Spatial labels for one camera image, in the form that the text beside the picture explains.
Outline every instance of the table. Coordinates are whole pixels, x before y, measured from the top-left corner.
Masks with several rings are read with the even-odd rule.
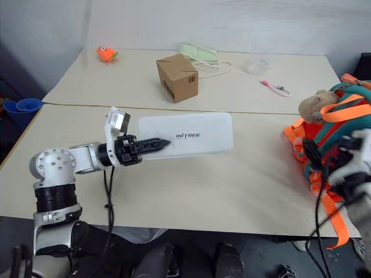
[[[199,94],[177,104],[162,88],[156,60],[176,54],[165,50],[119,49],[114,64],[101,63],[95,50],[83,50],[45,103],[117,106],[188,111],[227,111],[298,114],[300,102],[319,89],[339,83],[325,56],[219,53],[233,64],[230,72],[199,80]],[[263,58],[270,70],[261,76],[245,71],[248,60]],[[281,97],[259,83],[284,85],[291,93]]]
[[[104,142],[109,108],[45,104],[0,169],[0,213],[32,218],[36,198],[28,162],[52,147]],[[138,117],[180,111],[125,109]],[[112,201],[122,226],[307,236],[315,226],[315,197],[281,135],[296,115],[233,113],[234,149],[218,155],[145,160],[118,170]],[[82,219],[107,224],[103,174],[76,175]],[[359,237],[350,223],[350,235]],[[322,236],[336,234],[330,224]]]

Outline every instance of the cardboard box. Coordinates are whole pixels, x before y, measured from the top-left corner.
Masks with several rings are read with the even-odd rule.
[[[156,63],[161,84],[175,103],[198,94],[198,71],[182,54]]]

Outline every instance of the blue container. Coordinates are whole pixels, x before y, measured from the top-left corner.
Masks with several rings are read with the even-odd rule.
[[[19,102],[8,100],[3,104],[4,110],[22,131],[26,129],[41,106],[42,101],[37,98],[25,98]]]

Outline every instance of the orange strap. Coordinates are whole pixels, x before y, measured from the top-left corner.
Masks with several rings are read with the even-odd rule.
[[[338,107],[345,103],[350,103],[351,101],[354,101],[354,100],[359,100],[361,98],[363,97],[358,94],[352,94],[350,97],[346,98],[340,103],[331,104],[331,105],[322,107],[321,109],[322,119],[325,120],[326,122],[336,123],[336,122],[342,122],[344,120],[355,119],[361,116],[371,114],[370,104],[362,104],[362,105],[357,105],[357,106],[345,108],[345,109],[334,111],[334,112],[328,112],[335,107]]]
[[[300,118],[294,124],[292,124],[291,126],[285,127],[285,129],[283,130],[283,133],[290,140],[292,144],[294,143],[295,138],[305,136],[303,122],[304,122],[304,119]]]
[[[311,184],[311,190],[315,196],[318,196],[319,190],[321,188],[321,182],[315,182]],[[337,206],[333,199],[327,194],[327,192],[322,194],[321,203],[324,206],[327,215],[333,214],[337,210]],[[346,244],[349,240],[349,231],[346,224],[343,221],[340,213],[336,213],[331,219],[331,224],[335,229],[337,234],[337,244],[333,246],[328,246],[327,250],[334,249],[336,247]]]

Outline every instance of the floor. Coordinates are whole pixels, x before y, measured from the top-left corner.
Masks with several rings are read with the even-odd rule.
[[[0,273],[10,267],[10,251],[19,243],[32,244],[32,220],[0,217]],[[96,265],[98,257],[105,245],[107,233],[92,228],[85,244],[86,254],[79,260],[80,270],[74,277],[86,277],[91,266]],[[114,236],[112,252],[108,264],[104,266],[101,277],[118,277],[112,274],[112,267],[118,264],[137,264],[147,251],[164,243],[174,246],[197,246],[210,256],[213,255],[219,242],[232,244],[240,253],[245,264],[246,277],[278,277],[280,265],[289,265],[297,273],[298,278],[320,277],[320,273],[306,252],[298,251],[292,243],[277,241],[286,240],[283,237],[246,235],[240,233],[203,232],[168,230],[164,235],[148,244],[132,244],[120,237]],[[335,239],[325,239],[326,246]],[[320,259],[316,242],[311,243],[311,249]],[[356,277],[356,270],[362,267],[362,260],[356,255],[352,241],[334,251],[325,251],[332,272],[336,278]]]

